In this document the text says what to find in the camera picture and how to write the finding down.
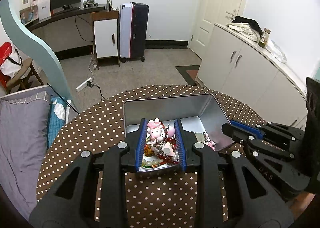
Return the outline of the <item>person's right hand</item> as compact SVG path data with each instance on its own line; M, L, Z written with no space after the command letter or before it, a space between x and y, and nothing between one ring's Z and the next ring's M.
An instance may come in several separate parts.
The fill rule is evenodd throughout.
M298 219L298 217L306 210L315 196L315 194L309 192L302 192L294 199L289 201L289 209L292 212L295 220Z

